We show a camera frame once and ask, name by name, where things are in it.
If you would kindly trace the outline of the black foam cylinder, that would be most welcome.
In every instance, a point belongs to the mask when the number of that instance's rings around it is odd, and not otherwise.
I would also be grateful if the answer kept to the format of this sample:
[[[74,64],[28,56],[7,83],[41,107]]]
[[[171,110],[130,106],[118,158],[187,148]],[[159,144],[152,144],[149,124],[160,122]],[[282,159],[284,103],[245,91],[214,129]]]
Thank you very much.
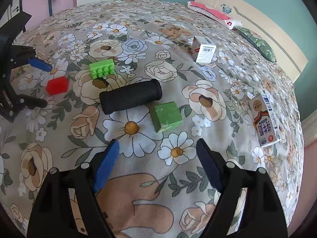
[[[145,105],[162,98],[162,88],[158,80],[134,83],[99,94],[105,115]]]

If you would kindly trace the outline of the light green lego brick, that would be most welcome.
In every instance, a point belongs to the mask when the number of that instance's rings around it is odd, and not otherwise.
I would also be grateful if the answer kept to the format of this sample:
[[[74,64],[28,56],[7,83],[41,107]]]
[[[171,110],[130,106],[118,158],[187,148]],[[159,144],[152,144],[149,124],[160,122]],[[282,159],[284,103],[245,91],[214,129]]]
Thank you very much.
[[[115,74],[115,63],[112,59],[89,64],[90,75],[93,80]]]

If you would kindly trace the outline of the small white barcode box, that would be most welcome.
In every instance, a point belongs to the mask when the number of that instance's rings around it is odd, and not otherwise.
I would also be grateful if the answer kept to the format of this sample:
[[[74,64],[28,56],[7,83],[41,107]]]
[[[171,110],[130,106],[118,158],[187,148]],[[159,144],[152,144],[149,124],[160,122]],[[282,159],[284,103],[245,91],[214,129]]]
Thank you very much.
[[[194,36],[191,47],[194,62],[199,64],[211,63],[216,47],[209,37]]]

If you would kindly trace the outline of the cream wooden headboard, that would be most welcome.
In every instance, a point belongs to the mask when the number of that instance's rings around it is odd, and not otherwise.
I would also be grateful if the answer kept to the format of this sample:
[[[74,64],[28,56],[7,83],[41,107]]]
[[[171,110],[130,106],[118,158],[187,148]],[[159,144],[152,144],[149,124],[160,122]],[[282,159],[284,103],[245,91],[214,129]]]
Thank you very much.
[[[211,9],[222,10],[222,5],[231,8],[229,14],[245,27],[261,36],[275,52],[277,63],[286,72],[289,78],[295,82],[308,59],[291,39],[272,19],[260,12],[252,5],[243,0],[195,0]]]

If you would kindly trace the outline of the green floral pillow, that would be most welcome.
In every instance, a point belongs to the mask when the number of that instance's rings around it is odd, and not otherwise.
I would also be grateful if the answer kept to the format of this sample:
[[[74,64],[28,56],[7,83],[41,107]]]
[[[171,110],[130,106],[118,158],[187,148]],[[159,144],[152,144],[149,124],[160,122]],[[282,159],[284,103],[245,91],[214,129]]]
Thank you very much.
[[[251,43],[266,60],[277,62],[275,52],[271,46],[257,33],[244,27],[235,28],[235,31]]]

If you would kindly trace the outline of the floral bed quilt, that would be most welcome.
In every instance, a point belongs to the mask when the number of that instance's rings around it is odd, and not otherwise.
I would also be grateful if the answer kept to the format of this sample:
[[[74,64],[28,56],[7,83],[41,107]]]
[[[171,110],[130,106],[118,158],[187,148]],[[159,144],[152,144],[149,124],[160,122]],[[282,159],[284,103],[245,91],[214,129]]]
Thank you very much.
[[[115,0],[59,12],[22,33],[52,66],[12,70],[15,92],[44,102],[1,119],[1,206],[17,234],[51,170],[85,167],[112,140],[119,156],[96,193],[116,237],[199,237],[220,193],[199,139],[241,169],[264,168],[290,223],[304,142],[291,78],[236,30],[178,3]]]

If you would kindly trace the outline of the red toy block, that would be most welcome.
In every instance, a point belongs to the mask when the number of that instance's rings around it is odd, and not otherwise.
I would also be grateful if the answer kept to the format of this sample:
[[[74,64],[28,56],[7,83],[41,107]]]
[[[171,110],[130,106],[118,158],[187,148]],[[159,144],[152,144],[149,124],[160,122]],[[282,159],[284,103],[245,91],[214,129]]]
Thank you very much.
[[[49,80],[46,85],[46,91],[49,95],[57,95],[65,93],[68,90],[68,80],[66,77],[58,77]]]

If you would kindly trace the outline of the pink white pillow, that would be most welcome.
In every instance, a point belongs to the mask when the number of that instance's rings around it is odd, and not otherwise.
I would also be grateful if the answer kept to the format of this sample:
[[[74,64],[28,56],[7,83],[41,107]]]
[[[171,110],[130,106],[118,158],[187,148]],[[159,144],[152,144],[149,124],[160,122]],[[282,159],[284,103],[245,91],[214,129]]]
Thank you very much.
[[[229,30],[236,29],[242,27],[242,22],[235,20],[234,18],[230,17],[225,12],[222,12],[217,9],[210,9],[206,5],[196,2],[196,1],[188,1],[187,7],[195,11],[199,14],[202,14],[216,22],[220,23],[221,25],[227,27]]]

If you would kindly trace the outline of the milk carton box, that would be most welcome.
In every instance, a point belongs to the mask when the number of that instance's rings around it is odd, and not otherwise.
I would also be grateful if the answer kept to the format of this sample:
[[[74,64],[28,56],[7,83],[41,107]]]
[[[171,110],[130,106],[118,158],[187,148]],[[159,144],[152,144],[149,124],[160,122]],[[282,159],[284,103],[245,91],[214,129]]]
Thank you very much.
[[[247,92],[253,122],[262,148],[269,147],[280,141],[278,123],[273,106],[266,92],[259,92],[256,96]]]

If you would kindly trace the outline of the dark green cube block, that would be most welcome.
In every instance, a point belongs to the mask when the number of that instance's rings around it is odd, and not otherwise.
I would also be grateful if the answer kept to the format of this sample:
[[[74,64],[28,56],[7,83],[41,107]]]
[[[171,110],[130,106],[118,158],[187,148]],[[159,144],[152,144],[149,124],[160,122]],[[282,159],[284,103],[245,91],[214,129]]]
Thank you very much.
[[[157,133],[175,128],[183,122],[175,102],[155,105],[150,110],[150,116]]]

